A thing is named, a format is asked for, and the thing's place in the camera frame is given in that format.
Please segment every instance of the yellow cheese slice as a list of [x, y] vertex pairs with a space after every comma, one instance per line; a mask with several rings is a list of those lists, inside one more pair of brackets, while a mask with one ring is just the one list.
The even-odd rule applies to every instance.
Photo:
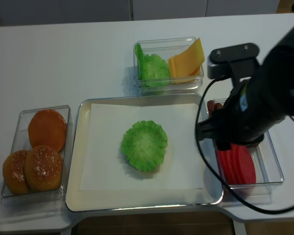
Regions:
[[175, 62], [174, 62], [174, 57], [171, 57], [169, 59], [169, 67], [170, 67], [170, 70], [172, 72], [171, 77], [177, 77], [177, 75], [176, 75], [176, 68], [175, 68]]
[[[189, 76], [198, 76], [199, 74], [200, 74], [200, 67], [196, 71], [194, 71], [193, 73], [189, 74]], [[187, 79], [187, 78], [184, 77], [181, 80], [179, 80], [178, 77], [176, 77], [176, 78], [173, 77], [172, 78], [172, 83], [173, 84], [192, 83], [194, 81], [195, 81], [195, 79], [193, 79], [193, 78]]]
[[200, 68], [205, 61], [204, 51], [198, 38], [186, 51], [172, 57], [171, 69], [175, 69], [176, 77], [189, 76]]

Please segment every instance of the red tomato slice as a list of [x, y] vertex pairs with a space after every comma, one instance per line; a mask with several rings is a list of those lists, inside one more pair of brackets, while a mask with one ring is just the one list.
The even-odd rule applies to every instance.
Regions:
[[229, 160], [228, 160], [229, 152], [230, 152], [230, 150], [227, 150], [227, 151], [218, 150], [218, 157], [219, 157], [220, 164], [223, 169], [224, 177], [225, 177], [227, 183], [230, 185], [236, 185], [237, 181], [234, 178], [235, 174], [233, 172], [233, 169], [229, 165]]
[[229, 165], [229, 168], [232, 169], [232, 172], [233, 172], [233, 178], [235, 179], [235, 184], [236, 185], [239, 185], [241, 184], [241, 179], [239, 177], [239, 174], [237, 172], [237, 169], [235, 167], [235, 164], [234, 164], [234, 159], [233, 159], [233, 156], [234, 156], [234, 153], [236, 151], [236, 146], [235, 145], [231, 145], [231, 150], [228, 151], [228, 162], [227, 164]]
[[235, 166], [241, 179], [241, 184], [255, 184], [256, 171], [253, 159], [245, 146], [238, 145], [234, 155]]
[[242, 180], [241, 180], [241, 177], [239, 175], [238, 168], [236, 166], [236, 158], [235, 158], [236, 153], [237, 153], [237, 145], [231, 144], [231, 152], [230, 152], [230, 155], [229, 155], [229, 164], [232, 166], [233, 171], [235, 172], [236, 183], [238, 185], [240, 185], [240, 184], [242, 184]]

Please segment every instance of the plastic tray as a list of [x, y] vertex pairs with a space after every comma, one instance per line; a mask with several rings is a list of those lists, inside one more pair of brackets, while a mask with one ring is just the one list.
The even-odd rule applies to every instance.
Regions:
[[2, 191], [1, 191], [1, 203], [3, 205], [10, 205], [10, 204], [22, 204], [22, 203], [32, 203], [32, 202], [43, 202], [43, 201], [52, 201], [62, 198], [64, 196], [64, 192], [67, 185], [68, 180], [68, 173], [70, 169], [71, 163], [71, 146], [68, 144], [69, 134], [71, 131], [72, 123], [71, 123], [71, 114], [70, 108], [68, 105], [65, 106], [58, 106], [58, 107], [51, 107], [51, 108], [43, 108], [43, 109], [35, 109], [35, 110], [27, 110], [22, 111], [19, 116], [18, 124], [16, 127], [16, 132], [13, 140], [13, 145], [11, 149], [11, 153], [26, 149], [30, 150], [32, 147], [29, 142], [28, 138], [28, 125], [34, 115], [44, 109], [53, 109], [59, 112], [62, 117], [64, 118], [65, 122], [67, 123], [67, 138], [65, 147], [61, 150], [60, 154], [63, 158], [63, 171], [62, 171], [62, 180], [61, 186], [56, 190], [49, 190], [43, 192], [31, 192], [27, 194], [21, 195], [13, 195], [9, 189], [3, 184]]
[[[172, 56], [178, 55], [185, 51], [190, 45], [196, 41], [195, 37], [188, 38], [174, 38], [163, 40], [138, 41], [142, 47], [144, 54], [157, 54], [162, 59], [168, 61]], [[137, 57], [134, 53], [134, 85], [141, 95], [149, 94], [176, 94], [176, 93], [195, 93], [199, 91], [204, 77], [203, 68], [200, 67], [200, 74], [198, 76], [187, 76], [174, 79], [174, 81], [182, 82], [181, 84], [172, 83], [171, 78], [162, 78], [152, 81], [139, 80], [139, 66]], [[157, 82], [167, 82], [165, 86], [154, 86]]]
[[[214, 100], [215, 103], [221, 104], [225, 101], [226, 99]], [[276, 186], [283, 183], [284, 177], [268, 131], [265, 133], [264, 140], [257, 147], [249, 148], [249, 152], [255, 166], [256, 183], [230, 186], [244, 196], [270, 195]]]

